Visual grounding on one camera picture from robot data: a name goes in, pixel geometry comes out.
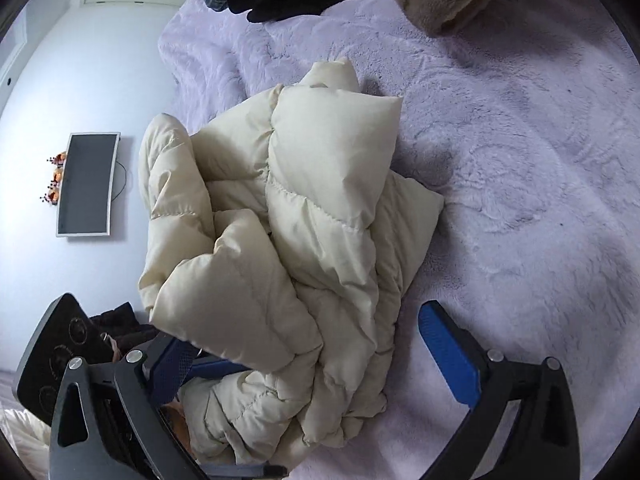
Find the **cream puffer jacket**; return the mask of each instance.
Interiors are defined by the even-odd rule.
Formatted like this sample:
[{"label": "cream puffer jacket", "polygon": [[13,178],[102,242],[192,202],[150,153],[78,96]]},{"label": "cream puffer jacket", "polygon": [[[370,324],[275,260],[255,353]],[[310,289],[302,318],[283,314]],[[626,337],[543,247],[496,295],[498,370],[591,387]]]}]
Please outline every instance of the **cream puffer jacket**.
[{"label": "cream puffer jacket", "polygon": [[400,301],[440,195],[389,170],[402,99],[361,94],[351,63],[315,63],[189,137],[146,132],[150,321],[251,372],[180,391],[200,460],[293,468],[385,409]]}]

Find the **round button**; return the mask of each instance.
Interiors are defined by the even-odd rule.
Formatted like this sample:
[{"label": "round button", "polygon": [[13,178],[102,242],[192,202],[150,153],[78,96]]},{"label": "round button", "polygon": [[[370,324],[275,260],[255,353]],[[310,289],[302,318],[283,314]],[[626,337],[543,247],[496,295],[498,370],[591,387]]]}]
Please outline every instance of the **round button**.
[{"label": "round button", "polygon": [[58,392],[52,386],[41,387],[38,393],[38,402],[40,402],[40,407],[47,415],[53,415],[57,398]]},{"label": "round button", "polygon": [[486,353],[486,356],[489,358],[489,361],[494,363],[499,363],[504,359],[504,354],[499,350],[491,349]]},{"label": "round button", "polygon": [[560,369],[560,361],[558,361],[558,359],[556,359],[555,357],[549,357],[546,360],[546,365],[551,369],[551,370],[559,370]]},{"label": "round button", "polygon": [[71,350],[64,345],[58,345],[53,349],[49,357],[49,368],[56,379],[65,374],[66,365],[73,356]]},{"label": "round button", "polygon": [[78,346],[86,343],[87,331],[84,321],[79,317],[75,317],[69,322],[69,337]]},{"label": "round button", "polygon": [[74,357],[69,361],[69,368],[72,370],[78,370],[79,367],[82,366],[82,359],[79,357]]},{"label": "round button", "polygon": [[142,359],[142,350],[132,350],[127,354],[127,363],[137,363]]}]

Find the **lavender bed sheet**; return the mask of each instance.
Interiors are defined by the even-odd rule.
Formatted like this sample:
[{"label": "lavender bed sheet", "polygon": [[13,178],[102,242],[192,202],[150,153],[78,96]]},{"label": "lavender bed sheet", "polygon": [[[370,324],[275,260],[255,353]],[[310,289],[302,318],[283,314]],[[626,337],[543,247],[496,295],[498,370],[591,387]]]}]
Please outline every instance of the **lavender bed sheet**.
[{"label": "lavender bed sheet", "polygon": [[393,169],[446,199],[399,318],[388,409],[291,478],[417,479],[440,453],[465,409],[417,333],[434,299],[486,348],[560,359],[582,478],[602,468],[640,406],[640,70],[598,0],[495,0],[437,40],[393,0],[267,24],[188,0],[159,48],[191,133],[348,56],[363,91],[404,96]]}]

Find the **metal bolt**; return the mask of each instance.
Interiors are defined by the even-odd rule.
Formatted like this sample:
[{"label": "metal bolt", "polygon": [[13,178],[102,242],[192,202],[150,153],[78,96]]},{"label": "metal bolt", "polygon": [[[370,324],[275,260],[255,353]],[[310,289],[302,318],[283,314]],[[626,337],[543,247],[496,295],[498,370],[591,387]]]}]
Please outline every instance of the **metal bolt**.
[{"label": "metal bolt", "polygon": [[556,359],[555,357],[550,357],[549,359],[547,359],[546,365],[552,370],[560,369],[560,361],[558,361],[558,359]]},{"label": "metal bolt", "polygon": [[132,350],[127,354],[127,363],[137,363],[142,359],[142,350]]},{"label": "metal bolt", "polygon": [[74,357],[69,361],[69,368],[72,370],[78,370],[79,367],[82,366],[82,359],[79,357]]},{"label": "metal bolt", "polygon": [[493,361],[494,363],[499,363],[504,359],[504,354],[499,350],[491,349],[486,353],[486,356],[489,358],[489,361]]}]

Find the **wall-mounted tv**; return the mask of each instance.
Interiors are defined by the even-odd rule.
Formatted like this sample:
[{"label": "wall-mounted tv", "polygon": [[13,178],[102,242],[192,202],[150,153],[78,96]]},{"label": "wall-mounted tv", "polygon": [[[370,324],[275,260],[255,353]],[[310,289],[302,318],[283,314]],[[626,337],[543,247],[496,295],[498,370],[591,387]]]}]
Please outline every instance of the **wall-mounted tv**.
[{"label": "wall-mounted tv", "polygon": [[108,236],[119,133],[71,134],[56,236]]}]

